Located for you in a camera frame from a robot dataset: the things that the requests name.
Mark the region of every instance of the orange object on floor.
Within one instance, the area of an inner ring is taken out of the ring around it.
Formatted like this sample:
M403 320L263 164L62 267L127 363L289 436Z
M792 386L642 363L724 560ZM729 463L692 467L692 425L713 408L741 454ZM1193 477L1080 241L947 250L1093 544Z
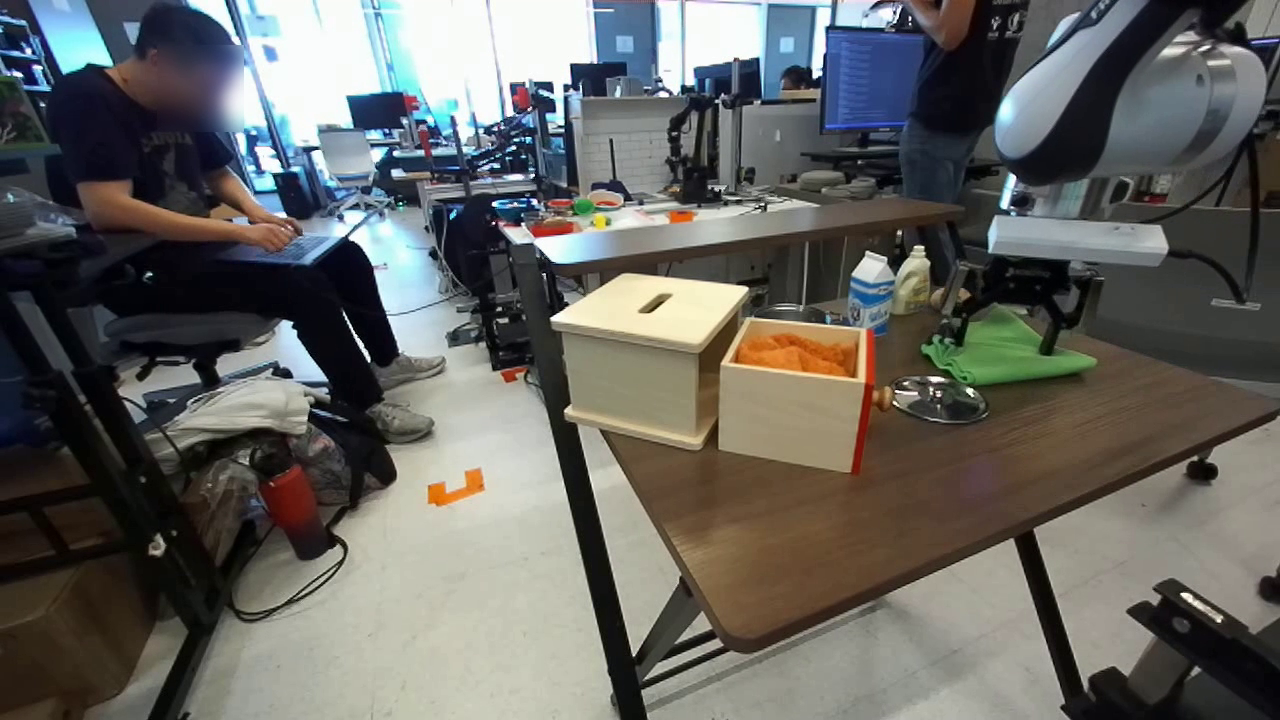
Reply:
M735 361L789 371L855 375L852 348L815 344L792 334L746 341Z
M480 491L485 491L485 471L470 467L460 487L447 487L446 479L428 486L428 504L447 508L447 504L480 495Z

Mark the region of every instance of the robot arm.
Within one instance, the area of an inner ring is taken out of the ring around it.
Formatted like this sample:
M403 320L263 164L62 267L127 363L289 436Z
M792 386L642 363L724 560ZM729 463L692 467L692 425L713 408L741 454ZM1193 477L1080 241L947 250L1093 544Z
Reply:
M1162 176L1224 161L1260 116L1267 71L1213 38L1244 0L1093 0L1061 23L995 114L1024 183Z

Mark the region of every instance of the sneaker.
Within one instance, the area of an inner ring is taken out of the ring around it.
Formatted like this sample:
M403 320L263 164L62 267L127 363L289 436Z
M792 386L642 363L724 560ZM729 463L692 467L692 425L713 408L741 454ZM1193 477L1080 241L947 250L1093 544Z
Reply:
M396 404L374 404L367 422L389 446L416 446L416 442L428 442L436 434L433 418L416 418L416 414L396 408Z
M389 369L374 369L374 375L386 391L402 386L433 382L433 375L446 375L446 356L396 356Z

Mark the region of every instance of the window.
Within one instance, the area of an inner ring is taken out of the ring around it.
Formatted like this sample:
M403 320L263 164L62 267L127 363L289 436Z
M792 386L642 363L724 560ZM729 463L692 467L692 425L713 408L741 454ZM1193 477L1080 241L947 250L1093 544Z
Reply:
M655 77L677 91L692 83L685 67L685 0L655 0Z
M493 38L504 81L567 83L567 64L598 57L590 0L493 0Z
M875 11L873 8L875 8L875 0L838 0L838 23L845 23L845 29L885 29L900 11L897 5L875 8Z
M499 116L485 0L366 0L366 11L389 90L421 95L436 123Z
M815 8L815 23L811 23L811 77L826 71L826 57L830 57L830 23L834 23L834 5Z
M766 18L760 0L687 0L685 5L685 77L701 64L724 64L731 57L760 57Z

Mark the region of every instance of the plastic bottle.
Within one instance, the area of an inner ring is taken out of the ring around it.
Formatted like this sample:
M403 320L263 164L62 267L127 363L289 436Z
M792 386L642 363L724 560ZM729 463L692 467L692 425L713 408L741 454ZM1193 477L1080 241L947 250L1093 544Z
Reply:
M860 329L885 334L892 316L892 267L887 258L865 253L865 259L849 273L849 309L855 313Z
M256 471L262 491L267 499L267 516L289 535L291 552L299 560L325 557L329 540L307 467L298 463L289 454L263 454L256 460Z
M934 266L924 258L924 246L917 246L910 259L897 267L892 316L913 316L927 309L927 294L934 294L927 267Z

